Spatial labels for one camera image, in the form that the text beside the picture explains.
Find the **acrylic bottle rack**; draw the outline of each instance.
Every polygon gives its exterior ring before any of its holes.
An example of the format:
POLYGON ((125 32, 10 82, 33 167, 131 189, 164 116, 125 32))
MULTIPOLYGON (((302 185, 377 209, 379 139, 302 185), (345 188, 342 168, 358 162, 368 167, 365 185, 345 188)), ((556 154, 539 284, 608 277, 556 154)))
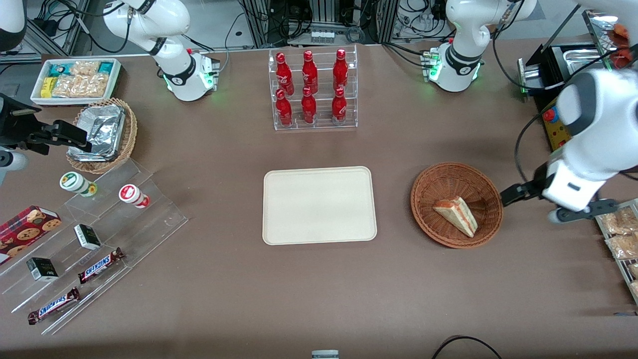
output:
POLYGON ((341 47, 313 47, 313 58, 317 65, 319 91, 314 95, 317 103, 317 119, 314 125, 309 125, 303 120, 301 109, 302 89, 304 81, 301 69, 304 66, 303 53, 307 49, 288 47, 283 49, 270 50, 268 62, 268 75, 271 85, 272 118, 275 130, 338 130, 340 128, 357 127, 359 124, 357 99, 359 92, 357 89, 357 48, 354 45, 341 47), (344 88, 345 98, 348 103, 346 107, 346 119, 342 125, 336 126, 332 123, 332 99, 334 98, 334 88, 332 87, 332 67, 336 60, 338 49, 345 49, 346 62, 348 63, 348 84, 344 88), (292 126, 283 127, 277 115, 275 106, 277 98, 275 91, 279 88, 277 82, 277 61, 275 55, 282 52, 286 56, 286 63, 292 71, 292 82, 295 86, 295 93, 288 97, 292 106, 292 126))

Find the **wicker basket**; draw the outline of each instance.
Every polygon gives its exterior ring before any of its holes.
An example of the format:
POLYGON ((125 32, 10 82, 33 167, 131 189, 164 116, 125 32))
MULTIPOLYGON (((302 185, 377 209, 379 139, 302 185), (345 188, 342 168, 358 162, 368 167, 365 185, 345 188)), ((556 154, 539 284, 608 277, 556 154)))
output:
POLYGON ((452 248, 474 248, 498 232, 503 221, 501 195, 492 181, 477 169, 443 162, 421 172, 412 186, 410 204, 414 218, 435 241, 452 248), (474 238, 459 231, 432 208, 436 201, 461 196, 477 220, 474 238))
MULTIPOLYGON (((124 120, 124 128, 122 130, 119 155, 113 162, 79 162, 69 157, 69 155, 66 155, 66 159, 69 161, 71 166, 78 171, 103 174, 109 169, 115 167, 118 163, 129 158, 133 152, 133 147, 135 147, 135 136, 137 135, 137 119, 135 118, 135 114, 131 110, 131 107, 129 107, 126 102, 117 98, 110 98, 108 100, 92 103, 89 107, 106 105, 118 105, 126 111, 126 119, 124 120)), ((78 116, 75 116, 75 121, 73 121, 74 125, 78 124, 81 113, 82 111, 80 111, 78 116)))

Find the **aluminum foil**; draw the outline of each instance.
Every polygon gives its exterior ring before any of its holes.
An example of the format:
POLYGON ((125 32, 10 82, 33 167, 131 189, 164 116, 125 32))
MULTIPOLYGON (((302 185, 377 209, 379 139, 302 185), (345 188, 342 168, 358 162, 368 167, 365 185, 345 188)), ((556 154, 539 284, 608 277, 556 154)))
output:
POLYGON ((88 107, 82 111, 77 126, 87 132, 93 148, 83 152, 69 148, 69 157, 80 162, 111 162, 118 156, 126 111, 118 105, 88 107))

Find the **control panel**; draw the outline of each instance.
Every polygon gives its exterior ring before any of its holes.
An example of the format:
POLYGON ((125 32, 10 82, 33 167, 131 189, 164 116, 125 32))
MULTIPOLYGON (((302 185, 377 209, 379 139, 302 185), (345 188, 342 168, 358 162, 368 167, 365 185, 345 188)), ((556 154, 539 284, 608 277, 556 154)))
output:
POLYGON ((556 151, 571 138, 569 131, 560 121, 560 114, 558 113, 558 109, 556 109, 556 100, 552 101, 544 109, 542 119, 547 139, 549 140, 549 146, 552 151, 556 151))

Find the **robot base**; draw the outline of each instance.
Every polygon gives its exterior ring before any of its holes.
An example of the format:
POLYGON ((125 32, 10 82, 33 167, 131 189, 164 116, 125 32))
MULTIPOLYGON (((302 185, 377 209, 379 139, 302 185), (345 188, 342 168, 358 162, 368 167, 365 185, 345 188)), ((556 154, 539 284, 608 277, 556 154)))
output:
POLYGON ((219 62, 213 63, 211 58, 201 54, 193 53, 191 56, 195 59, 195 72, 186 83, 177 86, 164 76, 168 89, 182 101, 195 101, 211 91, 216 91, 219 81, 219 62))
POLYGON ((461 92, 468 88, 472 81, 478 77, 480 63, 473 73, 459 75, 445 59, 445 52, 449 47, 449 43, 444 43, 439 47, 433 47, 428 54, 421 56, 421 64, 431 67, 423 69, 423 78, 426 82, 434 82, 445 91, 461 92))

